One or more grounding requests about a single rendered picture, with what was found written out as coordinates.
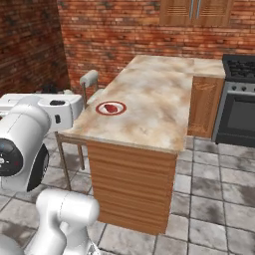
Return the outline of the wooden kitchen island base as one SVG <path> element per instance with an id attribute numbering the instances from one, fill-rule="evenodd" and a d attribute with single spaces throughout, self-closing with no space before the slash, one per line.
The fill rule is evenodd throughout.
<path id="1" fill-rule="evenodd" d="M 176 156 L 98 141 L 89 141 L 87 147 L 100 220 L 147 234 L 163 234 Z"/>

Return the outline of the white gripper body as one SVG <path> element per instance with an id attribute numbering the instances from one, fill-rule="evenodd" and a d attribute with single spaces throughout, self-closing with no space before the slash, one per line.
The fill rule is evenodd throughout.
<path id="1" fill-rule="evenodd" d="M 63 129 L 69 129 L 84 109 L 81 95 L 64 95 Z"/>

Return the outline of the pale cushioned metal stool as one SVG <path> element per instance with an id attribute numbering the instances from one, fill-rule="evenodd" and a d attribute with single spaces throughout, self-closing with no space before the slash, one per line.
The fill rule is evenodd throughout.
<path id="1" fill-rule="evenodd" d="M 64 154 L 64 150 L 63 150 L 63 144 L 69 143 L 69 144 L 75 144 L 77 146 L 81 168 L 85 169 L 85 161 L 84 161 L 84 155 L 83 155 L 83 150 L 82 150 L 82 144 L 79 142 L 79 140 L 77 138 L 71 138 L 69 136 L 60 134 L 57 131 L 55 132 L 55 137 L 57 140 L 57 145 L 58 145 L 58 150 L 59 150 L 59 154 L 60 154 L 62 168 L 63 168 L 64 174 L 65 174 L 67 189 L 72 190 L 70 176 L 68 174 L 67 163 L 65 160 L 65 154 Z"/>
<path id="2" fill-rule="evenodd" d="M 83 88 L 83 100 L 85 108 L 94 102 L 104 91 L 103 89 L 99 88 L 98 79 L 99 72 L 96 70 L 90 70 L 80 78 L 80 86 Z M 95 87 L 95 92 L 88 97 L 86 89 L 91 86 Z"/>

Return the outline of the wooden wall cabinet door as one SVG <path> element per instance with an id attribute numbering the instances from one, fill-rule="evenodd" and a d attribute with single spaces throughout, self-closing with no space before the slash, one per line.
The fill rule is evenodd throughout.
<path id="1" fill-rule="evenodd" d="M 161 0 L 159 24 L 165 26 L 190 25 L 190 0 Z"/>
<path id="2" fill-rule="evenodd" d="M 234 0 L 201 0 L 199 18 L 194 24 L 199 26 L 227 26 Z"/>

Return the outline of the black and steel range cooker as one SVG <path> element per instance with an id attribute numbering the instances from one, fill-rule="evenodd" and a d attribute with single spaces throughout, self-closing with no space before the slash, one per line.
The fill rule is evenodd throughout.
<path id="1" fill-rule="evenodd" d="M 212 141 L 255 148 L 255 55 L 222 57 L 225 71 Z"/>

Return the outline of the wooden base cabinet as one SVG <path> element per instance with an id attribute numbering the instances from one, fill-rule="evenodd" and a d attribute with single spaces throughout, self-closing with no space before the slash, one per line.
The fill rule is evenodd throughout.
<path id="1" fill-rule="evenodd" d="M 188 135 L 212 137 L 223 84 L 223 78 L 193 78 Z"/>

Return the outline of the red rimmed white plate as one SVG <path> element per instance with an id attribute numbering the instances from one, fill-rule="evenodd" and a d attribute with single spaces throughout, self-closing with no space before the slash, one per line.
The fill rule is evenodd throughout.
<path id="1" fill-rule="evenodd" d="M 114 105 L 118 108 L 118 111 L 116 113 L 109 113 L 105 109 L 105 105 L 110 104 Z M 109 102 L 102 102 L 96 106 L 96 112 L 100 115 L 103 116 L 117 116 L 123 114 L 127 110 L 127 106 L 124 103 L 121 102 L 114 102 L 114 101 L 109 101 Z"/>

